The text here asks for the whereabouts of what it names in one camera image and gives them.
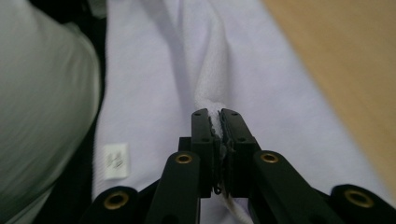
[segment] tag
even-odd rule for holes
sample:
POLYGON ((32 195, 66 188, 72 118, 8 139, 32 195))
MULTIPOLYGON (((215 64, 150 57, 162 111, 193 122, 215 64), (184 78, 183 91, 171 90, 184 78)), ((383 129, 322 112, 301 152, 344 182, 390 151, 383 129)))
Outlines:
POLYGON ((105 180, 122 179, 129 174, 129 154, 127 144, 104 146, 105 180))

